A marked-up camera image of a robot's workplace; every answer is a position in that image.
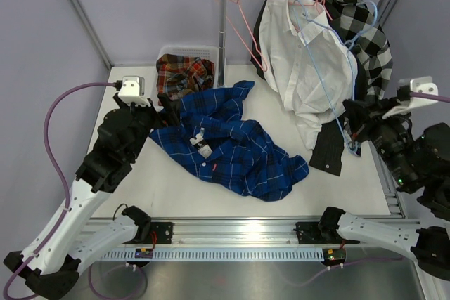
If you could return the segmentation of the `red plaid shirt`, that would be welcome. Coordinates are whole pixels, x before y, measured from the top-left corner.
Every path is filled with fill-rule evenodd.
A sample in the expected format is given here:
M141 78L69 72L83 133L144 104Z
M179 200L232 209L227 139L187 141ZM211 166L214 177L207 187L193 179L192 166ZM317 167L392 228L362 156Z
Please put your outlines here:
M215 64L204 58L163 54L156 62L157 93L178 100L211 89Z

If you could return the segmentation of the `blue plaid shirt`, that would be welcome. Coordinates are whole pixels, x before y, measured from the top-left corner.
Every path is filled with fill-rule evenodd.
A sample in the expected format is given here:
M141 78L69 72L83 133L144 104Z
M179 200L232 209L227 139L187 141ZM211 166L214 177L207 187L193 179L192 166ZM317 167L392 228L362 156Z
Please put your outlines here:
M275 202L308 176L309 166L278 147L258 121L243 119L243 102L254 85L244 80L186 96L180 100L179 125L149 137L200 180Z

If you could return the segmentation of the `blue wire hanger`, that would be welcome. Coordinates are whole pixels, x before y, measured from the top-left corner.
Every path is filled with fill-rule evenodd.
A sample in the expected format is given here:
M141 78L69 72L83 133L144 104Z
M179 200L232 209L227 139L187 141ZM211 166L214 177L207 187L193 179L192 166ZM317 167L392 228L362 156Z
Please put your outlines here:
M295 16L297 35L306 48L328 101L330 119L335 120L347 149L355 156L358 155L358 146L349 140L339 118L345 111L343 101L355 98L357 66L351 49L357 39L371 31L377 23L377 6L373 1L368 4L374 10L371 23L364 25L348 40L341 39L338 32L330 26L324 6L308 9L306 0L294 0L288 9L288 13Z

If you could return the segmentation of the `pink wire hanger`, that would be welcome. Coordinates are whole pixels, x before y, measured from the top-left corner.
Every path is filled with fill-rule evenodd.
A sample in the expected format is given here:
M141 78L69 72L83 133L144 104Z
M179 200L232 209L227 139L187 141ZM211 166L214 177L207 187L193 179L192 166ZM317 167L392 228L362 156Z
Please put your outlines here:
M215 0L216 2L219 3L219 5L221 4L221 0ZM255 38L255 35L252 31L252 29L250 28L249 22L246 18L246 15L244 13L243 7L242 7L242 1L241 0L225 0L225 5L227 5L227 1L230 1L232 3L235 3L239 10L240 10L240 14L241 17L243 19L243 22L245 23L245 26L247 27L247 30L249 32L249 35L252 38L252 42L254 44L255 50L256 52L253 52L252 49L245 43L244 38L241 36L241 34L239 33L239 31L236 29L235 25L232 23L232 21L229 19L229 17L225 14L226 10L221 10L220 13L222 13L225 17L225 19L228 21L228 23L230 24L230 26L233 28L234 32L236 33L236 35L238 36L238 38L240 39L240 41L242 42L242 44L244 45L244 47L247 49L247 51L250 54L250 60L254 61L257 65L257 67L265 72L268 70L268 62L266 61L266 58L262 55L262 52L259 50L258 46L257 46L257 40ZM221 39L221 36L225 36L225 28L219 28L219 40ZM219 47L219 51L224 50L224 47Z

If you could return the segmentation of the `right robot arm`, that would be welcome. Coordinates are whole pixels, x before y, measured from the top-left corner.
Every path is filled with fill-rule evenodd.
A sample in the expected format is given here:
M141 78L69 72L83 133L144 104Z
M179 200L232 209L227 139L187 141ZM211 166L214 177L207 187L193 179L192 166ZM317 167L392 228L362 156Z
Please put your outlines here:
M410 113L387 113L399 107L396 99L376 104L347 99L343 103L351 131L358 142L370 141L397 184L397 191L423 193L418 203L444 221L449 220L449 125L429 126L412 136ZM365 242L396 252L418 264L426 273L449 279L449 233L430 226L408 230L369 221L337 207L327 207L318 223L327 241Z

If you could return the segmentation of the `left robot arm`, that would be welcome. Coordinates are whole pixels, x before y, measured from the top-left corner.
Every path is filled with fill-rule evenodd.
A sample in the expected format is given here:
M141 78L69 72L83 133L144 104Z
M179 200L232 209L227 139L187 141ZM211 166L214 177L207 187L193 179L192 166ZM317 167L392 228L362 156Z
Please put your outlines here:
M61 299L79 276L111 249L156 240L151 217L136 206L127 207L87 239L79 242L77 238L97 208L131 172L151 130L177 122L176 103L165 95L161 99L168 112L157 111L149 98L115 94L118 107L104 117L94 147L77 170L60 211L32 244L4 259L13 277L25 281L31 299Z

